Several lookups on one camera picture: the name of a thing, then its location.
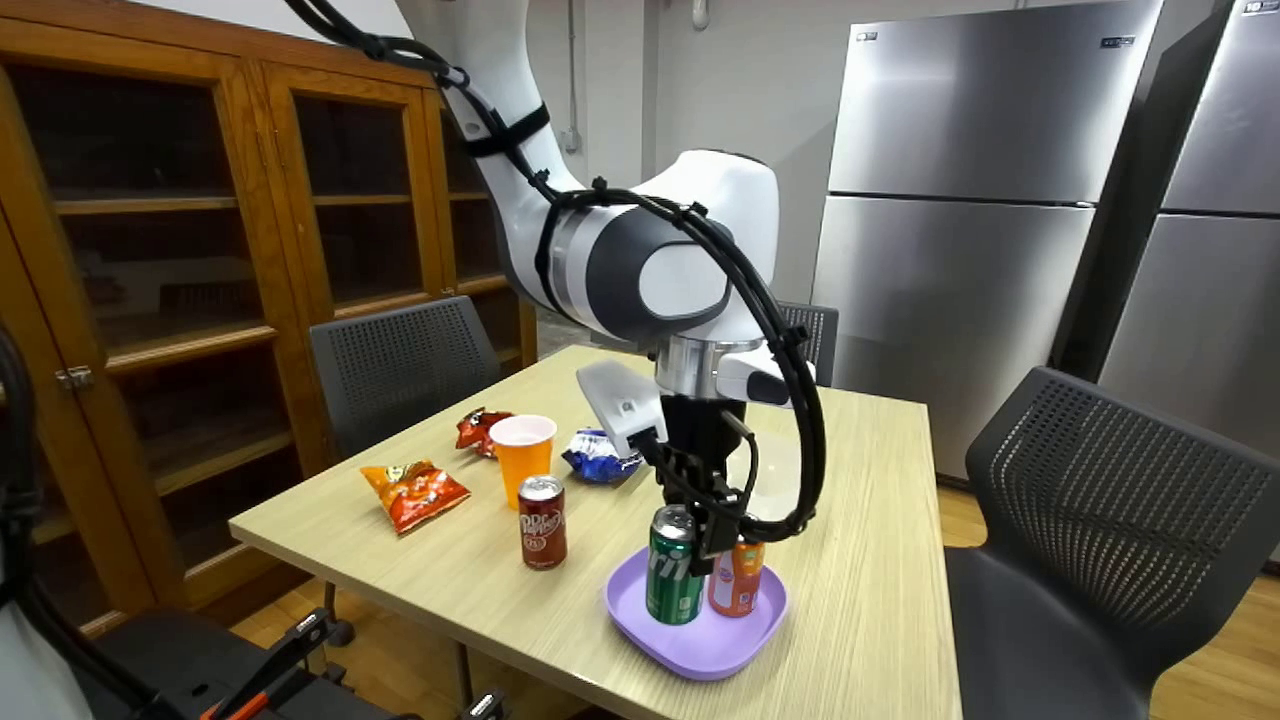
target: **purple plate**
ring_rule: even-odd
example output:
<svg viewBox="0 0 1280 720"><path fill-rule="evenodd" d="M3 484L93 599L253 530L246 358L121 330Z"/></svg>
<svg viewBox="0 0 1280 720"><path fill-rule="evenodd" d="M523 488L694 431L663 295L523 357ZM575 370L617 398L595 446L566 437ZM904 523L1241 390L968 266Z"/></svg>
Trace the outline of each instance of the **purple plate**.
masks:
<svg viewBox="0 0 1280 720"><path fill-rule="evenodd" d="M749 615L718 615L705 596L692 622L658 622L643 606L643 568L646 550L640 548L607 574L607 615L646 658L683 679L712 685L749 667L788 613L788 587L763 568Z"/></svg>

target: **black cable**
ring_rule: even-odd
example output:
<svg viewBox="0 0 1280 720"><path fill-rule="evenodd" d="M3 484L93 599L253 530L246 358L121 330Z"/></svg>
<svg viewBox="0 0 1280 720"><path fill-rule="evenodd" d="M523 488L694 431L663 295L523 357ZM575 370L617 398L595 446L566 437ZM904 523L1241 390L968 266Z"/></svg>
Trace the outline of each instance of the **black cable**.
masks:
<svg viewBox="0 0 1280 720"><path fill-rule="evenodd" d="M370 54L370 59L415 63L415 69L430 70L438 86L460 93L464 104L483 123L483 133L500 145L500 155L506 155L513 167L553 208L566 208L566 204L632 204L632 208L643 208L643 210L666 219L672 227L686 231L718 262L728 284L740 290L740 298L754 317L754 325L759 325L759 330L767 341L767 350L784 370L784 385L788 385L788 394L791 394L795 431L798 431L798 498L795 498L795 509L784 521L752 521L752 516L743 516L743 538L772 542L772 538L795 537L814 516L814 498L822 493L828 445L822 445L820 394L814 394L810 370L807 370L807 362L798 357L805 330L788 330L784 317L767 298L767 288L763 288L754 262L722 237L722 227L706 222L705 208L674 208L672 200L658 200L658 197L618 193L618 186L607 186L607 185L590 185L584 193L553 186L548 172L535 172L526 163L526 155L521 153L521 145L504 140L504 135L513 135L506 118L467 86L464 69L448 63L445 54L435 54L430 47L422 47L415 41L366 36L353 21L345 21L327 0L288 0L288 9L296 9L320 36L327 36L335 43L362 47L362 54Z"/></svg>
<svg viewBox="0 0 1280 720"><path fill-rule="evenodd" d="M752 431L740 417L722 410L718 418L722 418L740 439L749 439L749 456L752 456L752 463L749 463L749 484L743 484L743 509L749 509L752 496L754 496L759 445L754 445L754 431Z"/></svg>
<svg viewBox="0 0 1280 720"><path fill-rule="evenodd" d="M174 720L174 709L159 698L146 685L116 667L101 646L93 646L78 628L70 628L40 592L32 568L32 527L40 516L35 484L35 394L14 341L0 325L0 542L3 542L3 596L26 615L26 622L59 646L70 667L107 685L122 705L144 716Z"/></svg>

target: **wooden cabinet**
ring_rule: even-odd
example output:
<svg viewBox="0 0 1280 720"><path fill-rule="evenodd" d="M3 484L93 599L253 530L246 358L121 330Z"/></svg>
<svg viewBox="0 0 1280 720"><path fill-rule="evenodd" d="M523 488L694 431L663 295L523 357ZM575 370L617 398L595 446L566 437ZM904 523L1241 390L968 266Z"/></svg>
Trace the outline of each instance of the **wooden cabinet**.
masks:
<svg viewBox="0 0 1280 720"><path fill-rule="evenodd" d="M222 521L320 469L308 325L470 290L531 357L438 123L429 76L341 47L0 0L0 321L40 375L35 537L49 568L78 561L77 619L217 606L271 570Z"/></svg>

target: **snack bag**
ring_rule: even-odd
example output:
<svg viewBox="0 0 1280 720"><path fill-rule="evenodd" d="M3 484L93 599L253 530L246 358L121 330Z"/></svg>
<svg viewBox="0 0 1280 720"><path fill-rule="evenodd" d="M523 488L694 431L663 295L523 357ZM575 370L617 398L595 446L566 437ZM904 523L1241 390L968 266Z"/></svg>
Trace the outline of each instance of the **snack bag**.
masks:
<svg viewBox="0 0 1280 720"><path fill-rule="evenodd" d="M489 426L504 417L513 417L513 410L470 407L464 418L456 418L456 446L476 451L476 456L490 456Z"/></svg>
<svg viewBox="0 0 1280 720"><path fill-rule="evenodd" d="M396 537L453 512L470 496L460 480L445 476L429 459L415 459L403 473L391 473L388 463L362 463L358 476L383 498Z"/></svg>

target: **refrigerator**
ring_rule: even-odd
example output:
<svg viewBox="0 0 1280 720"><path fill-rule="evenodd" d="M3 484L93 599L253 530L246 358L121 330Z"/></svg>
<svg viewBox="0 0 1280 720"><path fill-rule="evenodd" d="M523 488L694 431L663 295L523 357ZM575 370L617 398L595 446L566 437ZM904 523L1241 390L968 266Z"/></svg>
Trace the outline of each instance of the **refrigerator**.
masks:
<svg viewBox="0 0 1280 720"><path fill-rule="evenodd" d="M830 385L922 398L937 473L1061 341L1161 3L850 23L810 298Z"/></svg>
<svg viewBox="0 0 1280 720"><path fill-rule="evenodd" d="M1280 3L1234 0L1098 385L1280 459Z"/></svg>

